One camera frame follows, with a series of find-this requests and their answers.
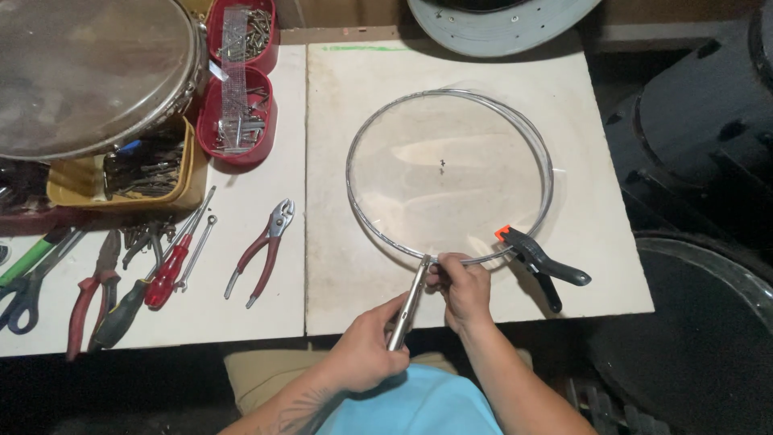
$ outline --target man's right hand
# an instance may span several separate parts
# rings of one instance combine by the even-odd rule
[[[440,254],[440,267],[430,266],[426,279],[430,286],[441,285],[445,319],[457,334],[480,324],[494,323],[489,311],[491,275],[481,265],[462,265],[459,261],[469,258],[464,254]]]

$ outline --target red-handled pliers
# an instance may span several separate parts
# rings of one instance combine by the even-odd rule
[[[268,245],[268,256],[266,257],[266,266],[263,268],[263,274],[257,281],[255,290],[250,295],[250,301],[247,302],[247,308],[252,307],[255,300],[261,295],[263,289],[268,283],[269,277],[271,277],[271,271],[274,270],[274,263],[277,261],[277,251],[279,250],[279,241],[282,239],[282,233],[285,228],[288,227],[292,218],[295,215],[295,201],[291,199],[284,199],[279,205],[271,212],[271,217],[268,220],[266,229],[263,230],[263,234],[257,238],[244,252],[242,258],[237,263],[237,269],[233,271],[231,280],[226,287],[226,299],[231,296],[231,290],[233,285],[236,284],[239,275],[244,272],[244,268],[247,267],[247,263],[261,250],[265,245]]]

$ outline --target person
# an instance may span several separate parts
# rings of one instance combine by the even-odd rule
[[[359,315],[330,352],[221,434],[595,434],[494,325],[489,272],[462,265],[465,258],[441,254],[441,267],[430,267],[426,282],[440,285],[445,319],[485,396],[467,378],[410,364],[404,346],[387,350],[385,326],[403,293]]]

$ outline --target drum head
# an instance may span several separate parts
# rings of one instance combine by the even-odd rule
[[[0,3],[0,156],[111,145],[181,94],[194,36],[173,0]]]

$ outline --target forearm tattoo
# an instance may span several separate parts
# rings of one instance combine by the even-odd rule
[[[310,390],[302,396],[280,411],[269,427],[256,427],[245,435],[312,435],[343,400],[328,389]]]

